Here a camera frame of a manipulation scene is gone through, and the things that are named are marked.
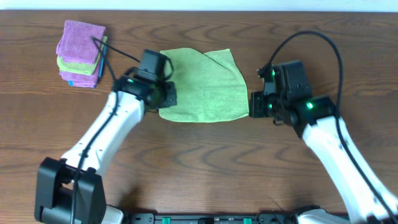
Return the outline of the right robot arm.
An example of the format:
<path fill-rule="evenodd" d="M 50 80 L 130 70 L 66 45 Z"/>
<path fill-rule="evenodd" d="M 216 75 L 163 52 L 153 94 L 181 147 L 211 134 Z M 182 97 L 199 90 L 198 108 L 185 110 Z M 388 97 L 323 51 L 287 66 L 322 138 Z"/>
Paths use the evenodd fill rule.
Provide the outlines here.
<path fill-rule="evenodd" d="M 328 172 L 343 199 L 347 221 L 397 223 L 397 196 L 361 155 L 330 97 L 314 97 L 304 71 L 269 66 L 258 74 L 264 89 L 252 93 L 249 115 L 293 128 Z"/>

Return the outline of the light green microfiber cloth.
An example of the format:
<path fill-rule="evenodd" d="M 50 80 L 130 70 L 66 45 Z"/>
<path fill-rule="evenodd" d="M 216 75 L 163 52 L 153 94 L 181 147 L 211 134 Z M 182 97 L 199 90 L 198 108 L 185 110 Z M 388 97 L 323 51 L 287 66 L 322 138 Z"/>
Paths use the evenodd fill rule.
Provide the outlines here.
<path fill-rule="evenodd" d="M 177 104 L 159 111 L 178 123 L 233 121 L 249 114 L 248 89 L 230 49 L 201 53 L 192 48 L 162 50 L 171 59 Z"/>

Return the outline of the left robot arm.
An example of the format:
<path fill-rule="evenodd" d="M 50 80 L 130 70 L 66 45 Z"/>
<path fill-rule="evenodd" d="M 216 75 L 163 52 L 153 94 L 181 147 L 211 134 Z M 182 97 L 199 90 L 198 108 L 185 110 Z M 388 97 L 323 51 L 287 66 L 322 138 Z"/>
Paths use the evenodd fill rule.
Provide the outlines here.
<path fill-rule="evenodd" d="M 37 172 L 34 218 L 41 223 L 124 223 L 108 205 L 103 180 L 130 131 L 147 110 L 177 104 L 174 82 L 162 75 L 128 73 L 114 81 L 107 102 L 83 137 L 60 159 L 46 157 Z"/>

